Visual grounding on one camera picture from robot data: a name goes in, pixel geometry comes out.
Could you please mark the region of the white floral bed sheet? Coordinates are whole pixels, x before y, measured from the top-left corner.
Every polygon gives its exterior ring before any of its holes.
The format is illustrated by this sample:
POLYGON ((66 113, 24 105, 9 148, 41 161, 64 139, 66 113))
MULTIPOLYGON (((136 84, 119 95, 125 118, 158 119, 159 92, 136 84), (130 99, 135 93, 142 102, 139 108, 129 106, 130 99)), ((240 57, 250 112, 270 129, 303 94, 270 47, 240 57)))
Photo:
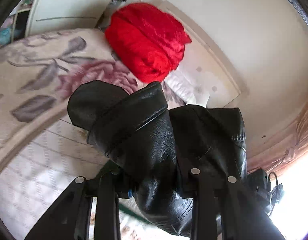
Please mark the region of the white floral bed sheet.
POLYGON ((86 131, 68 116, 44 129, 0 173, 0 218, 24 239, 43 213, 78 176, 93 179, 108 158, 86 143, 86 131))

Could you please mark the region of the white headboard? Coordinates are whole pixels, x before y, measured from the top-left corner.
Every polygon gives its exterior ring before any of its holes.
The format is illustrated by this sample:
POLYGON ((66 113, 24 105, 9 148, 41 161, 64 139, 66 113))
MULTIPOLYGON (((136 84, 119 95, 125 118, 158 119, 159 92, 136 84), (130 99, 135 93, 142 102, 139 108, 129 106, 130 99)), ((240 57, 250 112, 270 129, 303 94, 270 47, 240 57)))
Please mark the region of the white headboard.
POLYGON ((198 105, 207 108, 234 108, 248 93, 230 60, 213 39, 187 14, 164 0, 137 0, 154 5, 174 16, 190 36, 183 60, 165 82, 179 79, 194 94, 198 105))

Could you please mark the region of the purple floral carpet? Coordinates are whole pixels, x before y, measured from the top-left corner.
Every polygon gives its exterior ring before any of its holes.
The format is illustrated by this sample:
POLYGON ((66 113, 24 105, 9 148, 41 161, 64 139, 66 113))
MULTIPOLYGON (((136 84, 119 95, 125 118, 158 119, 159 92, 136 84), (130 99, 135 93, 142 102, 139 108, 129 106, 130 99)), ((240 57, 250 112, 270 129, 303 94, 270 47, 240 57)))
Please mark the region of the purple floral carpet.
POLYGON ((98 29, 48 32, 0 49, 0 149, 83 83, 101 80, 133 93, 145 86, 98 29))

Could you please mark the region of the white wardrobe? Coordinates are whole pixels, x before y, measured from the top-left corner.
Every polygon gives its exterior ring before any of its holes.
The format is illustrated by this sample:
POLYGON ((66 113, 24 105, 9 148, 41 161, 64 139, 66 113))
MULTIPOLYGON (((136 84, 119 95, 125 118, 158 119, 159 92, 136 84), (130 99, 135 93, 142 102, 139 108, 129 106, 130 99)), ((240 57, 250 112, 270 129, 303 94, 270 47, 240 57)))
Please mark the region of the white wardrobe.
MULTIPOLYGON (((21 0, 0 0, 0 27, 21 0)), ((111 0, 34 0, 26 36, 47 31, 93 28, 111 0)))

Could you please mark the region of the black leather jacket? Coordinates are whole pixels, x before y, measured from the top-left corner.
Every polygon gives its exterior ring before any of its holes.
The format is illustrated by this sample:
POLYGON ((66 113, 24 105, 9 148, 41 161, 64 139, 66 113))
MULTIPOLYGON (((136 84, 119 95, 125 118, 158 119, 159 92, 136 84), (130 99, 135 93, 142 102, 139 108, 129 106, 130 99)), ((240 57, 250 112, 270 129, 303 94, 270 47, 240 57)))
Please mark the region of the black leather jacket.
POLYGON ((158 228, 187 237, 193 201, 180 195, 177 156, 214 174, 247 176, 246 134, 238 108, 169 109, 161 84, 132 94, 102 81, 79 86, 68 101, 73 125, 129 173, 135 202, 158 228))

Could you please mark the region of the pink curtain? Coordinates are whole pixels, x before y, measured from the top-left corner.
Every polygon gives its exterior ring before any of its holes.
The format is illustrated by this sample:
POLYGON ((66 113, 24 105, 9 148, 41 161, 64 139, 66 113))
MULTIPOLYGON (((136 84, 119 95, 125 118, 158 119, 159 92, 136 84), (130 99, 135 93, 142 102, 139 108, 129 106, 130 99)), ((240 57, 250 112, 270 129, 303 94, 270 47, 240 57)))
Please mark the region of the pink curtain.
POLYGON ((286 128, 269 137, 247 158, 248 173, 263 169, 281 176, 308 154, 308 101, 286 128))

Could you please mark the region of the red folded blanket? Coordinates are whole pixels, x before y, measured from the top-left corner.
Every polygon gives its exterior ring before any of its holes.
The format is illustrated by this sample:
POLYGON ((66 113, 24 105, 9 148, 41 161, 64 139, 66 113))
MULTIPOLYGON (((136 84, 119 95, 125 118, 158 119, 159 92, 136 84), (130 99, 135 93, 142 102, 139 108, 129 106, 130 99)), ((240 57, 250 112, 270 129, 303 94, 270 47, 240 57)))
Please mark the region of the red folded blanket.
POLYGON ((105 37, 117 56, 144 83, 162 82, 183 60, 190 36, 174 16, 149 3, 115 11, 105 37))

